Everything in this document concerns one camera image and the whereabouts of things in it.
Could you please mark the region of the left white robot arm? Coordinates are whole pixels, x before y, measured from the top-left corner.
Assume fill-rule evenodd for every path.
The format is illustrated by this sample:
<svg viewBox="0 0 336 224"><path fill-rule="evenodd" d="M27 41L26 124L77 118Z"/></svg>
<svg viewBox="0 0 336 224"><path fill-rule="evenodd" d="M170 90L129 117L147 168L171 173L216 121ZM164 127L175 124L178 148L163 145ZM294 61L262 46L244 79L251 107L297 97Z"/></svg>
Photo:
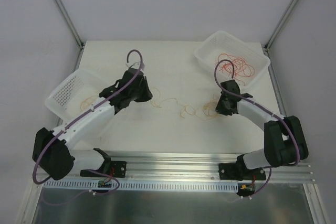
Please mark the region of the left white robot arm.
<svg viewBox="0 0 336 224"><path fill-rule="evenodd" d="M96 147L79 153L73 148L100 133L131 102L147 102L152 97L141 70L128 68L111 86L86 69L76 70L45 101L62 124L52 130L44 127L36 133L32 154L35 166L53 180L72 172L82 177L124 177L125 171L119 172L117 162L103 150Z"/></svg>

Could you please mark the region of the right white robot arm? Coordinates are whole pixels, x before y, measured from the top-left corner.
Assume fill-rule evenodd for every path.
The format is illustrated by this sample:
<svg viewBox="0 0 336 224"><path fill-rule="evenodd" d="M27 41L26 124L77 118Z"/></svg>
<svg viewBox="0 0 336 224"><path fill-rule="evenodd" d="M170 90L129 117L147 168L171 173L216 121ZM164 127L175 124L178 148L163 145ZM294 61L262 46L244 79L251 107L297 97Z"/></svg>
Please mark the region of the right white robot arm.
<svg viewBox="0 0 336 224"><path fill-rule="evenodd" d="M220 163L221 179L264 180L266 168L295 166L309 156L300 120L264 108L248 93L241 93L235 80L220 83L222 89L215 111L221 115L241 115L264 133L260 150L241 154L233 163Z"/></svg>

